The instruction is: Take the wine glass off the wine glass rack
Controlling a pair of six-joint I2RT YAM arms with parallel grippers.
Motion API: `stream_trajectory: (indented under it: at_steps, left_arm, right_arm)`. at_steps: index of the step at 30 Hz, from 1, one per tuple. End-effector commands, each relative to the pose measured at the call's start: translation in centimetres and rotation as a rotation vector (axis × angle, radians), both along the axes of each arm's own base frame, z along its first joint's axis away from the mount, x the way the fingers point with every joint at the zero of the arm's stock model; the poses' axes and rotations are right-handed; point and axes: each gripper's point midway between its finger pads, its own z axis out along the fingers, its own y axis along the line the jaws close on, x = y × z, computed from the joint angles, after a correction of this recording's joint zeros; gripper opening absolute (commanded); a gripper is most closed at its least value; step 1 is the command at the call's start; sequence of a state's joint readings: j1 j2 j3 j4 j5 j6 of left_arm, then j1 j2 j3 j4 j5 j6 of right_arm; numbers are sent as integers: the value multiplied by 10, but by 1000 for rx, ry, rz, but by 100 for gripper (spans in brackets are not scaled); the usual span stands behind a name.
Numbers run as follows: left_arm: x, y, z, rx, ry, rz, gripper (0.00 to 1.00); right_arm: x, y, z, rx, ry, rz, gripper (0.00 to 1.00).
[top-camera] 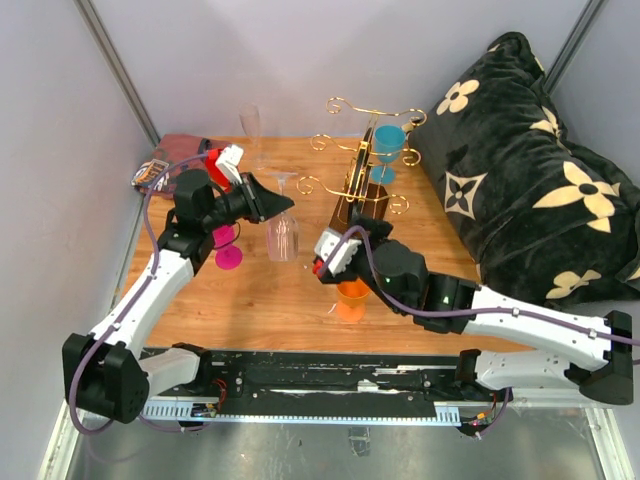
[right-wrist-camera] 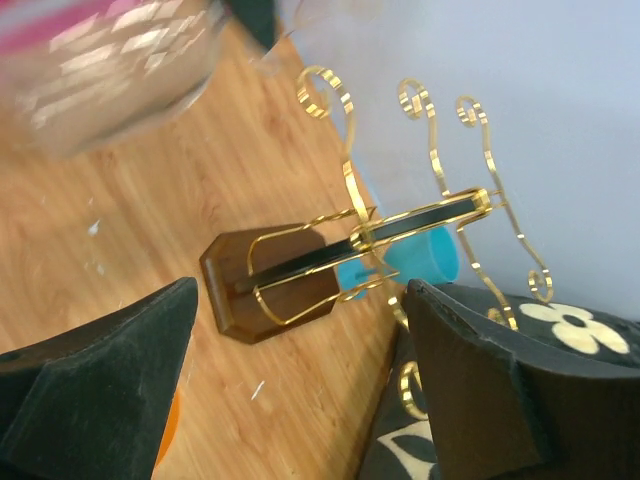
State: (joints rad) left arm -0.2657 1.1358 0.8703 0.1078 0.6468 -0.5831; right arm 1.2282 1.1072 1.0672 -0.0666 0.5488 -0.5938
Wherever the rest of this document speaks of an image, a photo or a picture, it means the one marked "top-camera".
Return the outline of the gold wire glass rack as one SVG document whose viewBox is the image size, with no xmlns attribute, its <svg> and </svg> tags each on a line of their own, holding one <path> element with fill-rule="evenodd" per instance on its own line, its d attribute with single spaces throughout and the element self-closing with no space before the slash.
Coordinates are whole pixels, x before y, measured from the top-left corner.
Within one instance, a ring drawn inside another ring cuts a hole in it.
<svg viewBox="0 0 640 480">
<path fill-rule="evenodd" d="M 408 129 L 423 125 L 428 118 L 426 112 L 419 108 L 409 108 L 400 112 L 385 112 L 377 109 L 366 109 L 353 105 L 348 100 L 334 96 L 327 100 L 325 108 L 331 115 L 337 115 L 346 106 L 350 110 L 367 114 L 369 120 L 365 132 L 356 147 L 340 144 L 328 134 L 316 134 L 310 139 L 312 149 L 323 151 L 328 143 L 332 143 L 343 151 L 353 154 L 350 167 L 345 175 L 343 186 L 339 190 L 328 188 L 319 178 L 306 175 L 297 181 L 296 188 L 302 195 L 310 195 L 316 187 L 337 197 L 333 220 L 347 226 L 356 216 L 367 216 L 382 219 L 386 213 L 402 215 L 409 210 L 409 200 L 398 194 L 389 194 L 383 185 L 374 179 L 374 158 L 382 160 L 398 154 L 403 164 L 414 167 L 421 162 L 421 154 L 405 145 L 389 153 L 378 152 L 374 149 L 374 134 L 382 117 L 409 117 Z"/>
</svg>

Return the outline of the pink wine glass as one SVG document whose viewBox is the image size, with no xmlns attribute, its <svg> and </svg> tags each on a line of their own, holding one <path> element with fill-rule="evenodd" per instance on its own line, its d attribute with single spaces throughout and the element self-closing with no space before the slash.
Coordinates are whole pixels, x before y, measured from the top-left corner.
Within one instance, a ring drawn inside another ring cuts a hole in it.
<svg viewBox="0 0 640 480">
<path fill-rule="evenodd" d="M 215 263 L 223 270 L 232 270 L 237 268 L 242 260 L 243 253 L 241 249 L 234 245 L 236 241 L 235 228 L 231 226 L 223 226 L 213 231 Z"/>
</svg>

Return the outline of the red wine glass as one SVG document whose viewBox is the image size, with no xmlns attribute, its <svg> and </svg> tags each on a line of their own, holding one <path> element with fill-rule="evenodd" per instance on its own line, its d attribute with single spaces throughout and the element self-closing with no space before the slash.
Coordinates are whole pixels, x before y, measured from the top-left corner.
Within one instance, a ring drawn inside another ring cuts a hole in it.
<svg viewBox="0 0 640 480">
<path fill-rule="evenodd" d="M 209 173 L 210 178 L 225 192 L 229 192 L 232 189 L 231 182 L 225 176 L 225 173 L 216 165 L 216 162 L 220 158 L 222 152 L 223 148 L 215 148 L 209 150 L 204 160 L 204 165 Z"/>
</svg>

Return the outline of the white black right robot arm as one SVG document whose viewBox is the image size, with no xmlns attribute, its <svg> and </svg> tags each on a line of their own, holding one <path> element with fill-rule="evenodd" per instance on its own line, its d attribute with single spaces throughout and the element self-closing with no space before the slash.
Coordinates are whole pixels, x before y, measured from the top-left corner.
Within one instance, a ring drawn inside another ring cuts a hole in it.
<svg viewBox="0 0 640 480">
<path fill-rule="evenodd" d="M 422 255 L 388 237 L 390 226 L 351 226 L 332 249 L 334 277 L 363 281 L 393 312 L 408 315 L 432 333 L 502 338 L 526 351 L 460 353 L 455 392 L 474 400 L 508 388 L 575 389 L 589 400 L 614 406 L 634 401 L 629 315 L 587 316 L 516 300 L 487 286 L 431 273 Z"/>
</svg>

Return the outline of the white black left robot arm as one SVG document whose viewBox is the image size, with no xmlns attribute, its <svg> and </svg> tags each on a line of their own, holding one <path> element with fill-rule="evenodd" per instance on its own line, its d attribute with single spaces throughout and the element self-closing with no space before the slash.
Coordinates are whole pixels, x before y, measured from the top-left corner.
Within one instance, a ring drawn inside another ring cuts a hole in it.
<svg viewBox="0 0 640 480">
<path fill-rule="evenodd" d="M 257 224 L 293 207 L 291 198 L 243 173 L 224 191 L 204 170 L 177 177 L 174 207 L 145 270 L 118 305 L 86 335 L 62 347 L 66 400 L 72 414 L 91 412 L 128 424 L 147 400 L 174 387 L 207 393 L 214 383 L 208 350 L 179 343 L 142 358 L 154 326 L 214 250 L 214 230 L 244 219 Z"/>
</svg>

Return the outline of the orange wine glass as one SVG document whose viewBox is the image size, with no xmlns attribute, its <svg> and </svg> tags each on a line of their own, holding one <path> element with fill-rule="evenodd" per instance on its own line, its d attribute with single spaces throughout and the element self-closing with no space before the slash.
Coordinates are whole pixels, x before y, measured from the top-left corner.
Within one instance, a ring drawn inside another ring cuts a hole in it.
<svg viewBox="0 0 640 480">
<path fill-rule="evenodd" d="M 344 281 L 337 285 L 336 314 L 346 322 L 357 323 L 366 313 L 370 289 L 362 280 Z"/>
</svg>

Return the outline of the clear champagne flute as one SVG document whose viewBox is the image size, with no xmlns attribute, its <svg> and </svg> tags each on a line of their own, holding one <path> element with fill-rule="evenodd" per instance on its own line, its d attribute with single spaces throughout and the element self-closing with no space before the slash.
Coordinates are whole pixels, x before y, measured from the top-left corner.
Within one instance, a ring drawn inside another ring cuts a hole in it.
<svg viewBox="0 0 640 480">
<path fill-rule="evenodd" d="M 252 146 L 252 161 L 258 170 L 269 166 L 269 156 L 262 145 L 262 128 L 259 108 L 253 103 L 245 103 L 239 109 L 239 119 L 244 134 Z"/>
</svg>

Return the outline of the maroon printed t-shirt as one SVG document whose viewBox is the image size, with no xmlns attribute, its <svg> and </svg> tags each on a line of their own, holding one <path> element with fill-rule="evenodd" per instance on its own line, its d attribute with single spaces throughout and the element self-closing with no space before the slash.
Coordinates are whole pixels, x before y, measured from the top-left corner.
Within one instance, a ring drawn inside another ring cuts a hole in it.
<svg viewBox="0 0 640 480">
<path fill-rule="evenodd" d="M 146 193 L 155 178 L 166 168 L 186 158 L 207 153 L 209 150 L 223 149 L 228 145 L 225 141 L 214 140 L 189 134 L 166 134 L 159 144 L 139 166 L 131 185 L 141 193 Z M 205 160 L 197 158 L 178 167 L 155 185 L 155 195 L 171 198 L 176 187 L 177 176 L 187 170 L 205 170 Z"/>
</svg>

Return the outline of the clear round wine glass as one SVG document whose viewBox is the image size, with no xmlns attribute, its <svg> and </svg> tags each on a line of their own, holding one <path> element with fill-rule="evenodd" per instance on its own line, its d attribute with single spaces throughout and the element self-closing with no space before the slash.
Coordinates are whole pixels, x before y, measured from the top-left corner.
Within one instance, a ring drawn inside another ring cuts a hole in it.
<svg viewBox="0 0 640 480">
<path fill-rule="evenodd" d="M 290 262 L 299 252 L 299 225 L 288 212 L 278 214 L 267 222 L 267 253 L 273 262 Z"/>
</svg>

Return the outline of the blue wine glass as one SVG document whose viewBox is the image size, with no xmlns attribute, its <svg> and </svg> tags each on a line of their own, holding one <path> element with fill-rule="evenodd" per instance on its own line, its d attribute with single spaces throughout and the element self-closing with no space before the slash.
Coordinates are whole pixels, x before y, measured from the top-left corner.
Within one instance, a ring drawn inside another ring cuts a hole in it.
<svg viewBox="0 0 640 480">
<path fill-rule="evenodd" d="M 373 153 L 378 164 L 373 167 L 371 179 L 380 185 L 388 185 L 395 179 L 391 164 L 398 158 L 405 143 L 404 131 L 394 125 L 382 125 L 374 132 Z"/>
</svg>

